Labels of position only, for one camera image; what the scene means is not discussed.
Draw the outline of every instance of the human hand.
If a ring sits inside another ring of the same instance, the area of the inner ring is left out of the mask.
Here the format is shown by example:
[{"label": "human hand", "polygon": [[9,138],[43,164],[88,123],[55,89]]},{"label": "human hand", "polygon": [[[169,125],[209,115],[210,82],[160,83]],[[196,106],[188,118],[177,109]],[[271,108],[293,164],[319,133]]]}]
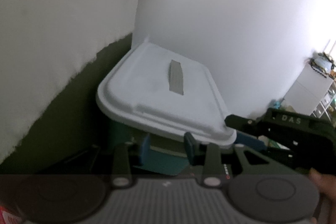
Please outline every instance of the human hand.
[{"label": "human hand", "polygon": [[336,176],[322,175],[315,169],[311,169],[309,178],[318,187],[320,193],[325,194],[330,199],[331,210],[328,224],[336,224]]}]

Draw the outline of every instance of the plastic storage bin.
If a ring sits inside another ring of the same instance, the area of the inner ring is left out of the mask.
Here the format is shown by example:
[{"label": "plastic storage bin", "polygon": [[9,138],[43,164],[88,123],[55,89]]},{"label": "plastic storage bin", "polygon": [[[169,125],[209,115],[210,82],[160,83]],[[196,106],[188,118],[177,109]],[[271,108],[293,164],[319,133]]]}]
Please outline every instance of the plastic storage bin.
[{"label": "plastic storage bin", "polygon": [[110,119],[173,140],[183,141],[188,131],[227,148],[236,139],[209,70],[149,42],[120,60],[100,83],[96,101]]}]

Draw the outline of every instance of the circular pad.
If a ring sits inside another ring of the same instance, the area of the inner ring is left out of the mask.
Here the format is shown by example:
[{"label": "circular pad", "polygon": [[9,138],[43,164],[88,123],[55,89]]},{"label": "circular pad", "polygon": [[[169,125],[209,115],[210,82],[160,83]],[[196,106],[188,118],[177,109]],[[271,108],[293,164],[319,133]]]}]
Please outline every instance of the circular pad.
[{"label": "circular pad", "polygon": [[75,222],[96,210],[105,194],[94,175],[33,175],[17,188],[16,206],[34,222]]},{"label": "circular pad", "polygon": [[318,189],[303,175],[238,175],[228,187],[237,210],[255,220],[290,223],[310,218]]}]

